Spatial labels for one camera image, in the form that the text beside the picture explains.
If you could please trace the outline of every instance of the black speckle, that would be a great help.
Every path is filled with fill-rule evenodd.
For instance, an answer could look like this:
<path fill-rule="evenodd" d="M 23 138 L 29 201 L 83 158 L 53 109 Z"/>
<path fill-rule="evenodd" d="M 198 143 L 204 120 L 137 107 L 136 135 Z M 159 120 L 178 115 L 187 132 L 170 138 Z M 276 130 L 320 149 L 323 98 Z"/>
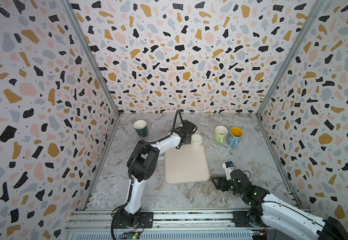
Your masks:
<path fill-rule="evenodd" d="M 4 15 L 5 17 L 10 17 L 10 13 L 8 13 L 5 9 L 3 9 L 3 8 L 0 8 L 0 13 L 2 14 L 2 15 Z"/>
<path fill-rule="evenodd" d="M 100 1 L 95 2 L 95 3 L 93 3 L 93 4 L 91 5 L 91 7 L 92 7 L 92 8 L 101 8 L 101 7 L 102 7 L 102 6 L 101 6 L 101 2 L 100 2 Z"/>
<path fill-rule="evenodd" d="M 59 19 L 58 19 L 58 16 L 57 15 L 53 15 L 53 16 L 49 16 L 49 19 L 50 19 L 50 21 L 53 23 L 53 22 L 57 22 L 57 21 L 59 21 Z"/>
<path fill-rule="evenodd" d="M 0 136 L 1 142 L 7 142 L 10 138 L 13 138 L 17 129 L 12 126 L 7 126 L 4 132 Z"/>

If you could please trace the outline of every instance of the terrazzo wallpaper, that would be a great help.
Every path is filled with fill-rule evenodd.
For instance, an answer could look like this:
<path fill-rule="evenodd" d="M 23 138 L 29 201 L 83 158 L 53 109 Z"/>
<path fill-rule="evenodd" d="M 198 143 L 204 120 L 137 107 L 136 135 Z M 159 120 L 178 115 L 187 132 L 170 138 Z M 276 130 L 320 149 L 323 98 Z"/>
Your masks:
<path fill-rule="evenodd" d="M 0 239 L 61 239 L 113 123 L 56 1 L 0 1 Z"/>
<path fill-rule="evenodd" d="M 348 1 L 327 1 L 260 119 L 304 207 L 348 231 Z"/>
<path fill-rule="evenodd" d="M 120 112 L 253 113 L 313 0 L 71 0 Z"/>

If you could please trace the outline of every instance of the marble countertop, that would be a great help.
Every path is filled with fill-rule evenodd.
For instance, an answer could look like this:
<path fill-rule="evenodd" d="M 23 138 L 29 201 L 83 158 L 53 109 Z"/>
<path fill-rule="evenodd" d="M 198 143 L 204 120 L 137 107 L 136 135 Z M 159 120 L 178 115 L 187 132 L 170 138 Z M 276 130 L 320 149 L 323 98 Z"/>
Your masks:
<path fill-rule="evenodd" d="M 257 120 L 253 115 L 240 114 L 182 114 L 183 119 L 194 123 L 202 133 L 203 144 L 210 170 L 210 177 L 225 176 L 222 164 L 232 161 L 237 169 L 251 172 L 250 181 L 261 186 L 280 199 L 291 204 L 291 199 L 281 175 L 270 154 Z M 147 141 L 163 137 L 169 131 L 174 114 L 128 113 L 122 114 L 110 151 L 104 162 L 93 196 L 87 208 L 114 209 L 123 204 L 128 190 L 128 168 L 126 163 L 139 137 L 133 123 L 145 120 L 149 134 Z M 232 149 L 226 141 L 214 141 L 216 126 L 228 130 L 239 127 L 243 137 L 237 149 Z M 142 197 L 143 209 L 164 208 L 248 208 L 240 197 L 231 192 L 216 190 L 211 180 L 184 184 L 167 184 L 164 179 L 164 155 L 158 157 L 157 167 L 147 180 Z"/>

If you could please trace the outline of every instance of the wire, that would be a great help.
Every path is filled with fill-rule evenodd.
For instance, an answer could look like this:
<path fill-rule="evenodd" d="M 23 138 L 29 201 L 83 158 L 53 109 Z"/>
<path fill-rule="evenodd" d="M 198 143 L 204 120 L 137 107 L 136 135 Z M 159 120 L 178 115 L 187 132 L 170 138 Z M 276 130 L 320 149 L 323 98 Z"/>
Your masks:
<path fill-rule="evenodd" d="M 250 173 L 250 171 L 248 171 L 248 170 L 244 170 L 243 172 L 248 172 L 248 173 Z M 250 178 L 251 177 L 251 173 L 250 173 L 250 176 L 248 177 L 248 178 Z"/>

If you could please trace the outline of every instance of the metal corner post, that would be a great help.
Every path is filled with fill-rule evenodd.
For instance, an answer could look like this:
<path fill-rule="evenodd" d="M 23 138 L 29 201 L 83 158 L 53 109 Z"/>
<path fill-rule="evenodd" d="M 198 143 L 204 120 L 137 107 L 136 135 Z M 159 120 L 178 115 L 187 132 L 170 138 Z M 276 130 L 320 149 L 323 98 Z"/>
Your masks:
<path fill-rule="evenodd" d="M 290 63 L 294 59 L 294 56 L 296 55 L 299 48 L 301 47 L 303 40 L 305 39 L 306 35 L 310 31 L 311 26 L 314 24 L 315 20 L 317 19 L 321 9 L 323 8 L 324 3 L 325 3 L 325 0 L 316 0 L 313 6 L 311 7 L 307 20 L 304 22 L 301 32 L 297 36 L 294 44 L 291 47 L 290 52 L 287 54 L 286 59 L 284 60 L 282 66 L 280 67 L 277 75 L 275 76 L 275 79 L 272 82 L 270 89 L 267 91 L 267 94 L 265 95 L 261 105 L 259 106 L 259 109 L 256 113 L 257 116 L 262 115 L 264 109 L 266 108 L 267 103 L 271 99 L 272 94 L 274 93 L 278 84 L 281 82 L 283 75 L 286 73 L 288 67 L 290 66 Z"/>
<path fill-rule="evenodd" d="M 75 17 L 74 11 L 71 7 L 70 1 L 69 0 L 60 0 L 61 6 L 63 8 L 63 11 L 65 12 L 68 21 L 71 24 L 72 30 L 75 32 L 77 39 L 82 47 L 83 53 L 87 57 L 87 60 L 89 64 L 92 66 L 95 77 L 98 79 L 98 82 L 103 90 L 104 96 L 106 97 L 107 101 L 110 104 L 110 108 L 113 111 L 115 119 L 119 118 L 119 111 L 113 101 L 113 98 L 109 92 L 109 89 L 106 86 L 106 83 L 104 82 L 103 76 L 99 70 L 98 64 L 95 61 L 93 55 L 91 54 L 91 50 L 89 45 L 86 42 L 85 35 L 83 34 L 83 31 L 80 27 L 80 24 Z"/>

